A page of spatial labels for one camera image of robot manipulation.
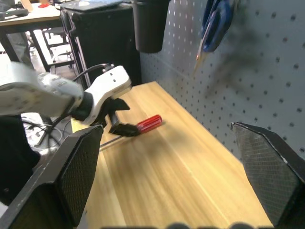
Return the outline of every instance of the pegboard hole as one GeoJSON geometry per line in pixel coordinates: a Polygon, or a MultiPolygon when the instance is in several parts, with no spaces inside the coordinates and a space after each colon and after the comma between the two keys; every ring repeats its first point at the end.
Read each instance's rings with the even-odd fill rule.
{"type": "Polygon", "coordinates": [[[295,19],[296,19],[296,15],[295,14],[291,15],[290,20],[295,21],[295,19]]]}

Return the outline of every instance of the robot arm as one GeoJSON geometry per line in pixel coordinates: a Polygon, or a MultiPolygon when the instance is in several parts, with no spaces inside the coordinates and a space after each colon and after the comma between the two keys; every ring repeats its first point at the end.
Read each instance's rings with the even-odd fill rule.
{"type": "Polygon", "coordinates": [[[37,112],[56,117],[68,113],[86,125],[104,124],[108,114],[103,111],[105,101],[115,100],[130,89],[131,80],[122,66],[113,66],[83,91],[76,82],[11,62],[0,70],[0,116],[37,112]]]}

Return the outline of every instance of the scissors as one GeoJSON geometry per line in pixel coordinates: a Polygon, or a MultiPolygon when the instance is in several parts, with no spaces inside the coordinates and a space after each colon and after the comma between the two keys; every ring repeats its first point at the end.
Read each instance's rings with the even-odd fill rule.
{"type": "Polygon", "coordinates": [[[236,0],[208,0],[202,21],[202,39],[196,56],[196,65],[192,76],[204,62],[209,52],[214,52],[228,31],[236,0]]]}

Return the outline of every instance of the wooden tabletop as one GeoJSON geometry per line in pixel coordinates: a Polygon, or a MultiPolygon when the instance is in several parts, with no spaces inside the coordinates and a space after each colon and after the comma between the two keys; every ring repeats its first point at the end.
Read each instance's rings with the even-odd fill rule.
{"type": "Polygon", "coordinates": [[[0,26],[26,24],[31,22],[50,21],[59,19],[60,11],[54,6],[38,8],[40,3],[32,3],[33,12],[25,17],[7,17],[4,21],[0,21],[0,26]]]}
{"type": "MultiPolygon", "coordinates": [[[[184,222],[226,228],[271,226],[243,165],[156,82],[122,96],[121,122],[160,114],[164,124],[101,148],[86,210],[89,229],[184,222]]],[[[86,126],[72,121],[73,131],[86,126]]],[[[114,138],[108,133],[102,143],[114,138]]]]}

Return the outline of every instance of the pegboard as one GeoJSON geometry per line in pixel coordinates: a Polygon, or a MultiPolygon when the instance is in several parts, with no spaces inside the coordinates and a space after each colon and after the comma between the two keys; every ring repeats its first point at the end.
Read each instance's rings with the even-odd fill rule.
{"type": "Polygon", "coordinates": [[[274,131],[305,159],[305,1],[241,1],[192,77],[205,4],[171,0],[162,51],[141,54],[143,81],[157,81],[238,159],[231,122],[274,131]]]}

